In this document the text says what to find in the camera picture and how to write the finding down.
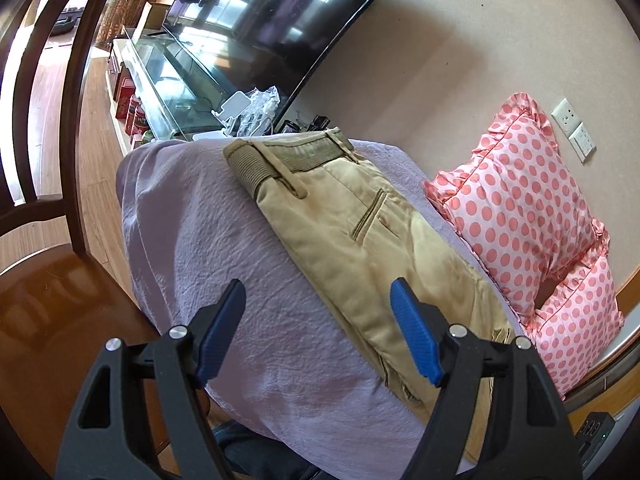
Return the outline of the small pink polka-dot pillow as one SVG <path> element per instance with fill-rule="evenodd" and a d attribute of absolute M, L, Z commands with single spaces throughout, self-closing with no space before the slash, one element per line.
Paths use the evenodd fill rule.
<path fill-rule="evenodd" d="M 560 396 L 587 374 L 625 320 L 608 256 L 575 264 L 525 326 Z"/>

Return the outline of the dark wooden chair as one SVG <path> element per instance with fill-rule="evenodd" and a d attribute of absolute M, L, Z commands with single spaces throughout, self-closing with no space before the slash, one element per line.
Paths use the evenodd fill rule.
<path fill-rule="evenodd" d="M 60 116 L 58 192 L 38 190 L 29 158 L 29 105 L 38 64 L 70 0 L 47 0 L 16 64 L 1 65 L 11 103 L 16 178 L 1 182 L 1 474 L 50 479 L 68 416 L 108 338 L 128 344 L 157 332 L 88 249 L 82 224 L 78 136 L 82 92 L 106 0 L 88 0 L 55 86 Z M 1 51 L 9 54 L 32 0 L 1 0 Z"/>

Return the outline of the large pink polka-dot pillow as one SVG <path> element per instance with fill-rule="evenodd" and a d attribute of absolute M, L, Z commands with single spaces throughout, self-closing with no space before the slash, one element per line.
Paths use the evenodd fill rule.
<path fill-rule="evenodd" d="M 559 281 L 608 246 L 549 118 L 525 92 L 501 105 L 467 162 L 425 181 L 424 192 L 523 323 L 534 315 L 543 282 Z"/>

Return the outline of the white wall socket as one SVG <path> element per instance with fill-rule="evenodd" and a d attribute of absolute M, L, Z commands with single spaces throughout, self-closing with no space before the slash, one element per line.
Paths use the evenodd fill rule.
<path fill-rule="evenodd" d="M 554 110 L 552 110 L 551 116 L 567 138 L 582 124 L 582 118 L 579 117 L 575 107 L 570 104 L 567 98 L 563 98 L 562 101 L 559 102 Z"/>

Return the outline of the clear plastic bag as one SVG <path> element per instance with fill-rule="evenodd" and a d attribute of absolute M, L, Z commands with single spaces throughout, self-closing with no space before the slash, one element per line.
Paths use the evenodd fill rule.
<path fill-rule="evenodd" d="M 280 105 L 280 93 L 276 86 L 266 90 L 255 88 L 248 95 L 250 104 L 241 113 L 238 136 L 262 136 L 272 125 Z"/>

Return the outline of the white device on cabinet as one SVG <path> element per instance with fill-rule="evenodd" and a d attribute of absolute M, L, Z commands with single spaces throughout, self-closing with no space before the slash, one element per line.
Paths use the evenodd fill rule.
<path fill-rule="evenodd" d="M 226 128 L 230 120 L 238 118 L 251 102 L 244 92 L 237 91 L 221 104 L 219 110 L 213 110 L 212 115 L 220 122 L 222 128 Z"/>

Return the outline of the glass-top TV cabinet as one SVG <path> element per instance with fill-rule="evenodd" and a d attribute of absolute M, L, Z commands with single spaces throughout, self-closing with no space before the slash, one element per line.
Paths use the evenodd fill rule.
<path fill-rule="evenodd" d="M 156 140 L 190 140 L 224 128 L 217 113 L 235 88 L 171 32 L 146 30 L 138 40 L 120 36 L 112 50 L 129 70 Z"/>

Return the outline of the khaki tan pants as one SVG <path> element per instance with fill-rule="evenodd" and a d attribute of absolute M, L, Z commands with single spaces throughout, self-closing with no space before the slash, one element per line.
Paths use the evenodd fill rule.
<path fill-rule="evenodd" d="M 236 140 L 224 157 L 317 293 L 274 312 L 268 411 L 245 413 L 247 425 L 337 478 L 398 478 L 437 391 L 410 356 L 390 286 L 404 278 L 448 321 L 507 342 L 494 286 L 336 130 Z"/>

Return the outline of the red box on shelf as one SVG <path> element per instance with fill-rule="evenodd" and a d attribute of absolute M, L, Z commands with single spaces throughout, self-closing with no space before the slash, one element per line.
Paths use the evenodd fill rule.
<path fill-rule="evenodd" d="M 125 120 L 128 115 L 131 97 L 136 92 L 134 81 L 130 77 L 122 76 L 117 86 L 115 94 L 116 112 L 115 118 Z"/>

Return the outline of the black flat-screen television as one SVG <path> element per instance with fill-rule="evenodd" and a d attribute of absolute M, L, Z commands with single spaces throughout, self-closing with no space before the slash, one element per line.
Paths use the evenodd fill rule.
<path fill-rule="evenodd" d="M 163 28 L 230 91 L 276 88 L 282 119 L 374 0 L 174 0 Z"/>

